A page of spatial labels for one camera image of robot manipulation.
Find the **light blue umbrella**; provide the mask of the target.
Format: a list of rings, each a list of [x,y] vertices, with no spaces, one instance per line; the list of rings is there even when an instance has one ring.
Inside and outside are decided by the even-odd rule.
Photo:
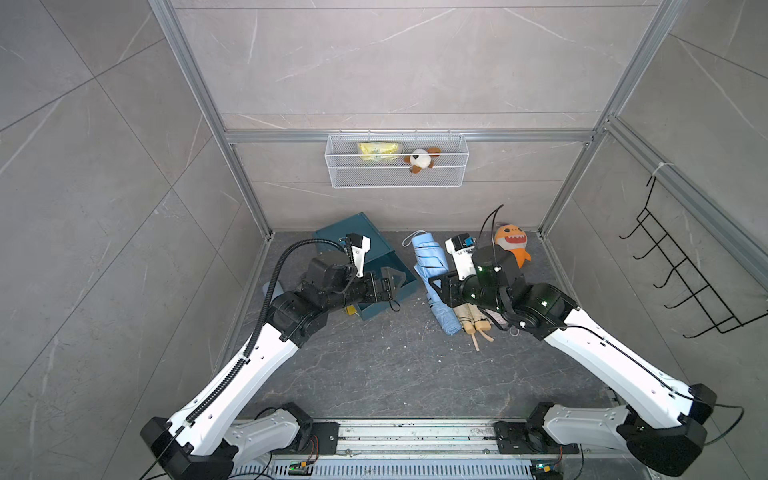
[[[412,246],[416,264],[414,270],[423,280],[430,310],[439,326],[449,336],[459,333],[462,329],[454,310],[446,305],[429,280],[449,272],[448,262],[443,248],[433,235],[424,230],[409,234],[402,242],[403,247]]]

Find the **teal drawer cabinet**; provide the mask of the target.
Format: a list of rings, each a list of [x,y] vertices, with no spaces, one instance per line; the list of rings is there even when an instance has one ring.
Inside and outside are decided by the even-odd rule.
[[[391,267],[405,274],[406,280],[396,295],[396,300],[399,303],[403,303],[418,291],[420,280],[365,213],[360,212],[323,227],[315,231],[312,236],[341,242],[349,233],[359,234],[370,239],[370,249],[364,257],[365,273],[371,271],[379,274],[383,267]]]

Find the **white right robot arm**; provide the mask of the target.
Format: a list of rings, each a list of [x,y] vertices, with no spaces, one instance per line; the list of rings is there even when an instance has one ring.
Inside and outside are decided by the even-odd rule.
[[[681,476],[704,450],[716,394],[654,367],[601,328],[575,300],[548,283],[527,282],[514,255],[497,245],[456,248],[449,241],[428,279],[449,307],[473,305],[567,354],[622,399],[612,408],[541,402],[524,439],[548,447],[591,445],[632,454],[650,469]]]

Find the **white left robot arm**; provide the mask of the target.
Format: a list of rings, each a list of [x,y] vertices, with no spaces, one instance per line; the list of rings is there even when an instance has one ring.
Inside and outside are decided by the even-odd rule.
[[[155,466],[171,479],[227,479],[236,469],[275,450],[301,450],[310,441],[311,418],[294,404],[247,423],[238,415],[270,376],[317,331],[330,313],[348,306],[395,306],[406,282],[384,266],[363,272],[352,258],[325,251],[313,258],[293,291],[268,294],[264,310],[241,350],[185,407],[154,417],[141,430]]]

